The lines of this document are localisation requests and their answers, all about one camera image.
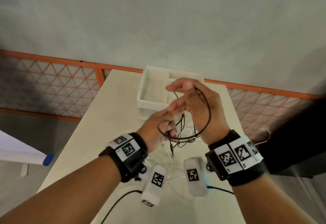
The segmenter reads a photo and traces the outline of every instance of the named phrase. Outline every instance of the white tray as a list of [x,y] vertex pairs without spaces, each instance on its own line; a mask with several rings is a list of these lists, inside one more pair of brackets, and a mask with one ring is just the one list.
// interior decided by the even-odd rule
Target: white tray
[[156,111],[166,109],[176,96],[173,92],[165,90],[165,86],[183,77],[197,79],[204,83],[204,77],[200,73],[147,66],[141,77],[137,106]]

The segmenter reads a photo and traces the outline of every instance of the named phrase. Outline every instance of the hand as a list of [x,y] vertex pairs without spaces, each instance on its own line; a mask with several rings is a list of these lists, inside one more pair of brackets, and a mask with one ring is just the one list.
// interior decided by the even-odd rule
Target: hand
[[210,145],[223,139],[230,131],[218,93],[210,90],[197,80],[181,78],[165,87],[168,91],[182,92],[185,94],[174,100],[167,110],[174,115],[182,113],[185,110],[190,112],[196,129],[201,131],[207,124],[209,112],[203,96],[194,87],[203,92],[211,109],[211,121],[200,135],[202,140]]
[[166,109],[156,112],[152,114],[137,131],[138,135],[140,135],[146,143],[149,153],[153,152],[158,144],[168,140],[166,136],[158,131],[158,125],[162,132],[170,132],[170,136],[176,135],[177,129],[175,127],[175,122],[173,121],[173,116],[174,115]]

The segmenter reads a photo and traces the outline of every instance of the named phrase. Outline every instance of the white wall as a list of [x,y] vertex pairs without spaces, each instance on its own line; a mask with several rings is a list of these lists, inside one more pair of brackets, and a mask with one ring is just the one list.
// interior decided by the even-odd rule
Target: white wall
[[326,0],[0,0],[0,48],[307,92]]

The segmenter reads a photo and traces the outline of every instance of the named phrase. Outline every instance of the orange frame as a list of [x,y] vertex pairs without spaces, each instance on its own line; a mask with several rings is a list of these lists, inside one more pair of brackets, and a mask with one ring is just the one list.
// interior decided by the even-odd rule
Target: orange frame
[[[77,61],[77,60],[57,58],[57,57],[39,56],[39,55],[7,51],[7,50],[0,50],[0,56],[22,58],[22,59],[24,58],[24,59],[30,59],[30,60],[35,60],[35,61],[45,61],[45,62],[49,62],[49,63],[60,63],[60,64],[66,64],[66,65],[79,66],[79,67],[93,68],[96,73],[96,78],[97,78],[99,87],[101,87],[105,81],[104,70],[117,69],[117,70],[124,70],[124,71],[136,72],[136,73],[143,72],[142,69],[127,68],[127,67],[102,64],[102,63],[94,63],[94,62]],[[263,88],[263,87],[248,86],[248,85],[243,85],[243,84],[216,81],[216,80],[210,80],[210,79],[205,79],[205,82],[221,84],[221,85],[225,85],[228,88],[233,88],[233,89],[270,93],[273,95],[282,95],[282,96],[286,96],[286,97],[293,97],[293,98],[300,98],[300,99],[320,98],[320,96],[318,96],[318,95],[311,95],[311,94],[306,94],[306,93],[291,92],[291,91],[284,91],[284,90],[270,89],[270,88]],[[66,121],[74,121],[74,122],[79,122],[81,120],[79,118],[70,118],[70,117],[64,117],[64,116],[41,114],[41,113],[34,113],[34,112],[27,112],[27,111],[8,110],[8,109],[3,109],[3,108],[0,108],[0,112],[31,115],[31,116],[38,116],[38,117],[49,117],[49,118],[56,118],[56,119],[61,119],[61,120],[66,120]]]

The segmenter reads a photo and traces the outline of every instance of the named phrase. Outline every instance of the qr-like code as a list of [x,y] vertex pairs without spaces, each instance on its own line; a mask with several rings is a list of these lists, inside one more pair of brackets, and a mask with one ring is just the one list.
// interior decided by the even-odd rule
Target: qr-like code
[[126,156],[129,156],[129,155],[131,155],[133,152],[135,152],[134,147],[133,147],[130,143],[128,143],[127,145],[123,146],[121,149],[122,149],[122,151],[124,152],[124,154],[125,154]]
[[142,203],[144,203],[144,204],[146,204],[147,206],[150,206],[150,207],[154,206],[154,204],[152,204],[152,203],[150,203],[150,202],[148,202],[146,200],[143,200]]
[[235,148],[234,151],[237,153],[237,155],[241,161],[244,161],[251,157],[251,155],[249,154],[249,151],[247,150],[247,148],[244,144]]
[[159,187],[162,187],[162,184],[163,184],[163,179],[164,179],[164,176],[155,172],[154,173],[154,176],[153,176],[153,179],[152,179],[152,183],[154,185],[157,185]]
[[187,174],[188,174],[189,181],[198,181],[199,180],[196,168],[187,170]]
[[123,143],[126,140],[127,140],[127,138],[125,138],[124,136],[119,136],[118,138],[114,139],[113,141],[120,144],[120,143]]
[[251,141],[247,142],[247,144],[248,144],[248,146],[250,147],[250,149],[251,149],[251,151],[252,151],[252,153],[253,153],[254,155],[258,154],[258,150],[257,150],[257,148],[252,144]]
[[224,152],[218,156],[226,167],[237,163],[231,151]]

